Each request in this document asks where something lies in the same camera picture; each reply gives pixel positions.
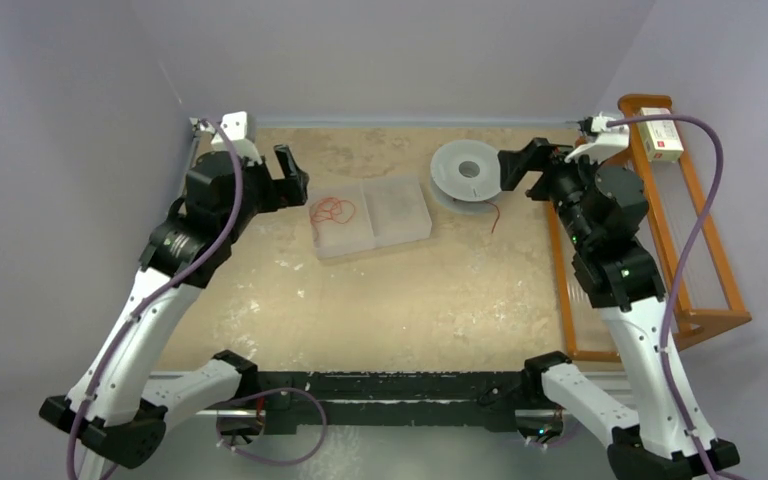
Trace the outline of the grey plastic cable spool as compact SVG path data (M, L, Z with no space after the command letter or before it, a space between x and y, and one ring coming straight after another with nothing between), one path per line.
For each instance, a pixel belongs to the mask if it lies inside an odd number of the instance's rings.
M438 148L430 162L430 190L446 209L462 215L495 211L501 193L499 150L478 140L455 140Z

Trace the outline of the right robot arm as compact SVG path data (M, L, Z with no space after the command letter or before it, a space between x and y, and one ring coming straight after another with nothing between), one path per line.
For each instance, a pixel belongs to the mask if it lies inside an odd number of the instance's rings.
M559 352L526 361L523 397L568 411L600 440L619 479L726 474L740 461L738 449L714 432L695 401L664 321L666 288L636 237L649 209L643 181L625 167L571 153L543 138L500 151L500 187L510 191L527 173L538 174L527 196L549 203L566 231L575 278L610 332L634 406L617 402Z

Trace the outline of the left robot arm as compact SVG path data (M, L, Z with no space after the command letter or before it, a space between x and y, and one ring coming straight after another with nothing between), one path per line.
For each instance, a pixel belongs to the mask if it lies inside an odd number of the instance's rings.
M40 417L96 456L135 469L166 433L214 404L252 405L262 390L257 366L229 350L200 369L151 387L152 369L171 334L233 244L258 214L303 206L308 174L287 145L271 177L263 159L227 151L201 155L185 177L185 192L150 234L129 298L87 373L66 394L46 398Z

